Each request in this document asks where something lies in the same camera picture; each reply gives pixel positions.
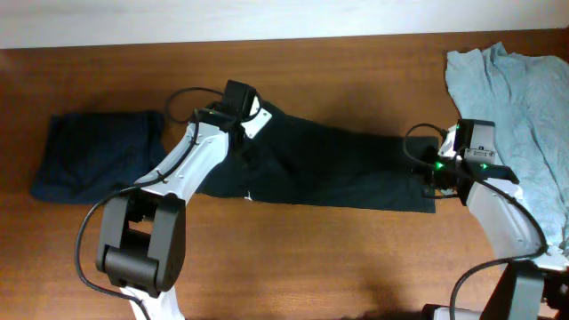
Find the dark green t-shirt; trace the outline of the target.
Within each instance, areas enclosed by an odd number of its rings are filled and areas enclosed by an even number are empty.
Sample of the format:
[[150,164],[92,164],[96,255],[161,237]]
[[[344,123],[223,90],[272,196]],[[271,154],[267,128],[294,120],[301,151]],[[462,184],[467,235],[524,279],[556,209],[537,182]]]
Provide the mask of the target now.
[[435,212],[433,198],[421,196],[408,156],[420,156],[437,138],[351,132],[289,116],[269,102],[263,107],[272,118],[253,139],[259,167],[235,171],[227,156],[199,193],[272,204]]

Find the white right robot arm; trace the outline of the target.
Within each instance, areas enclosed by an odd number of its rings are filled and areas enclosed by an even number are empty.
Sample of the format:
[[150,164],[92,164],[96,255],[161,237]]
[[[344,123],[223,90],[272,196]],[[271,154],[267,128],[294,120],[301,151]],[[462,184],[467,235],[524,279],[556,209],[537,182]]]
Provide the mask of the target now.
[[[495,124],[461,119],[448,129],[435,130],[441,145],[414,157],[413,172],[436,190],[437,199],[460,199],[484,230],[495,258],[466,271],[455,283],[448,305],[425,305],[424,318],[538,319],[541,306],[547,305],[557,319],[566,319],[568,259],[548,244],[538,221],[524,207],[516,174],[495,163]],[[466,281],[495,266],[504,270],[485,307],[458,308],[458,293]]]

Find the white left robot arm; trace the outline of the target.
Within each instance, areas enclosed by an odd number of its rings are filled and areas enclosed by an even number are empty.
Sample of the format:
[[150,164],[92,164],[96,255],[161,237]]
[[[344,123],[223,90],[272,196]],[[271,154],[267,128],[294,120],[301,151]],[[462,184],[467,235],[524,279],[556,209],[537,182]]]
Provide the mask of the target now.
[[184,136],[150,172],[91,208],[103,211],[95,266],[107,295],[138,319],[181,319],[175,283],[186,251],[186,207],[208,176],[253,139],[272,115],[250,85],[229,80],[220,100],[183,120]]

